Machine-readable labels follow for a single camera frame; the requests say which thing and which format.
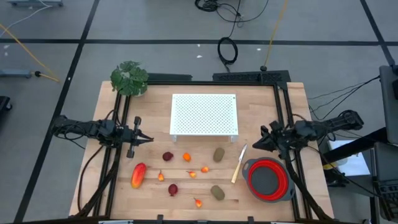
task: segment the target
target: red bowl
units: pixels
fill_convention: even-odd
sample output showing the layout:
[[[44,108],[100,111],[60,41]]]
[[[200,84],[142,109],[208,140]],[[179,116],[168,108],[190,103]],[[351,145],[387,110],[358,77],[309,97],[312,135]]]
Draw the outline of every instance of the red bowl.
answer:
[[[270,194],[270,195],[263,195],[260,194],[255,188],[252,186],[252,180],[251,177],[253,175],[253,172],[260,167],[266,167],[268,169],[271,169],[275,175],[278,178],[278,188],[277,190]],[[248,173],[248,185],[252,192],[259,198],[267,201],[275,201],[278,199],[281,199],[287,192],[287,189],[289,188],[289,180],[286,174],[285,169],[275,161],[272,161],[270,159],[262,159],[257,162],[255,162],[249,169]]]

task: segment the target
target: yellow cable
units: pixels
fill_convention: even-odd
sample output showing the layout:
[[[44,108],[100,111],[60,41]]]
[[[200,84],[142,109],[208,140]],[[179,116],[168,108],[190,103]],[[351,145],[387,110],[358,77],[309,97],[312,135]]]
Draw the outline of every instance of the yellow cable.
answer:
[[[264,66],[267,66],[267,64],[268,64],[268,58],[269,58],[269,54],[270,54],[271,48],[272,48],[272,41],[274,40],[274,36],[275,36],[275,34],[276,34],[276,30],[278,29],[278,26],[279,26],[279,22],[280,22],[280,21],[282,20],[282,18],[284,17],[284,13],[285,13],[285,10],[286,10],[287,2],[288,2],[288,1],[289,1],[289,0],[285,0],[284,7],[282,8],[282,10],[281,10],[280,13],[279,13],[278,21],[276,21],[276,25],[275,25],[274,31],[272,32],[272,35],[271,35],[271,40],[269,41],[269,46],[268,46],[268,51],[267,51],[267,57],[266,57],[266,62],[264,62]]]
[[[32,52],[30,52],[30,50],[25,47],[25,45],[23,43],[21,43],[17,37],[15,37],[12,33],[10,33],[7,28],[5,28],[1,23],[0,23],[0,28],[4,29],[4,31],[7,32],[8,35],[10,35],[39,65],[41,65],[44,69],[46,69],[46,71],[49,72],[49,74],[51,74],[53,77],[55,78],[50,78],[48,75],[44,75],[45,78],[50,78],[53,81],[59,82],[60,80],[58,79],[58,77],[51,71],[51,69],[47,68],[47,66],[45,66],[40,60],[38,60],[34,54],[32,54]]]

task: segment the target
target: black equipment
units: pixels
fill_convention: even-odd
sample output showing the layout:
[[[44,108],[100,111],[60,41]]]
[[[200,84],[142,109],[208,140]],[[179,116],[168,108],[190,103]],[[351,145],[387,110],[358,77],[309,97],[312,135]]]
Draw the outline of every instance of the black equipment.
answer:
[[[119,147],[122,143],[130,143],[127,152],[128,158],[134,157],[134,146],[152,142],[153,138],[146,136],[139,129],[141,118],[134,118],[134,129],[129,129],[128,125],[118,126],[114,121],[101,119],[98,121],[81,122],[68,119],[65,115],[61,115],[53,122],[52,133],[56,136],[63,134],[65,139],[68,133],[79,134],[88,138],[97,139],[99,144],[105,147]]]
[[[263,149],[267,151],[274,151],[278,149],[279,157],[285,160],[286,168],[293,182],[300,189],[303,198],[308,201],[309,206],[317,215],[319,220],[332,221],[321,207],[316,203],[313,197],[304,186],[303,182],[294,171],[292,161],[290,159],[290,150],[299,151],[303,147],[308,146],[309,141],[315,141],[324,138],[327,134],[337,130],[359,130],[363,127],[363,121],[357,112],[347,110],[342,112],[337,118],[332,118],[326,121],[296,121],[292,128],[283,127],[277,121],[270,124],[271,132],[265,127],[261,126],[262,138],[252,146],[256,149]]]

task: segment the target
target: kiwi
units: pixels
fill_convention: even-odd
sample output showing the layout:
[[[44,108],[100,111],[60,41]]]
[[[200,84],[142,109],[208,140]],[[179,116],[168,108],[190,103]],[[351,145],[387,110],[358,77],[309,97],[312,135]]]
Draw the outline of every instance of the kiwi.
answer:
[[[217,199],[217,200],[224,200],[225,194],[223,190],[218,186],[214,185],[211,187],[211,194]]]
[[[214,152],[213,160],[215,162],[221,161],[223,159],[224,153],[225,153],[225,150],[223,148],[218,147],[216,149],[216,151]]]

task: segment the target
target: knife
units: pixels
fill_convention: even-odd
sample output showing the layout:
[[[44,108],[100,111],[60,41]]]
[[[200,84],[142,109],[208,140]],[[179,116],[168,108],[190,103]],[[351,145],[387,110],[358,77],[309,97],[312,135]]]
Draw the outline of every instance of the knife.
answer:
[[[246,152],[246,148],[247,148],[247,147],[248,147],[247,144],[245,144],[245,145],[243,146],[241,155],[239,156],[238,166],[236,166],[234,175],[232,176],[232,180],[231,180],[231,182],[234,183],[234,184],[235,184],[235,182],[236,182],[236,178],[238,178],[238,173],[239,173],[239,170],[240,170],[240,168],[241,168],[241,163],[242,163],[243,155],[244,155],[244,152]]]

